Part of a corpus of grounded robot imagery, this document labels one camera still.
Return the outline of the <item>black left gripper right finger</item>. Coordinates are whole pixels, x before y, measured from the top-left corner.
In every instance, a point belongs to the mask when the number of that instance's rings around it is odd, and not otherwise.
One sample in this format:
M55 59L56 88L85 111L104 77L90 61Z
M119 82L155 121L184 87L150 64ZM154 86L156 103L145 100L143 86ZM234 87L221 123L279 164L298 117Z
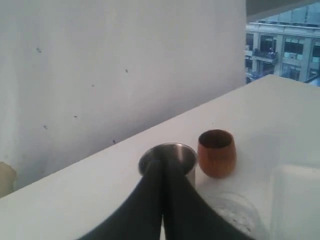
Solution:
M196 192L176 161L164 162L163 221L167 240L250 240Z

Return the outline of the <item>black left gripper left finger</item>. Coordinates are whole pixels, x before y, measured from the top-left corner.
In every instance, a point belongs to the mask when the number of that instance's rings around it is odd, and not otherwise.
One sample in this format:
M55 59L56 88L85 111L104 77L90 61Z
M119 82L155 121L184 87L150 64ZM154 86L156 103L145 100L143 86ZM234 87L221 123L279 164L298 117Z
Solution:
M162 225L164 162L152 160L129 197L82 240L158 240Z

